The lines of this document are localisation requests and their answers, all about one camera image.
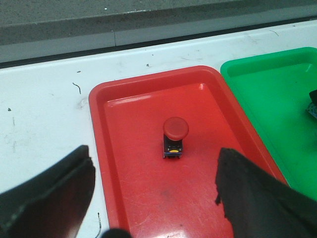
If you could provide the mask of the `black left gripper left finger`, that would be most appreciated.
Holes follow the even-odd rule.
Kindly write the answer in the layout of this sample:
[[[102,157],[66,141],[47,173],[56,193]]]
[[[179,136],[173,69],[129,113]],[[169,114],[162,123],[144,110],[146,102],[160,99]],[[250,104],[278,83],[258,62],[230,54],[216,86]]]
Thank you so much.
[[[96,169],[81,145],[34,178],[0,195],[2,238],[74,238],[90,206]]]

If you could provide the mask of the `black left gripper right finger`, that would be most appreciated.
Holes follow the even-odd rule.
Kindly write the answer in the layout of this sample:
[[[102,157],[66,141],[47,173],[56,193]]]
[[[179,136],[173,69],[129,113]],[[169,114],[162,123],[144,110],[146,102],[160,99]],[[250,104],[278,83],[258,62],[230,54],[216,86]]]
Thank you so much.
[[[317,202],[280,182],[238,151],[221,148],[216,204],[236,238],[315,238]]]

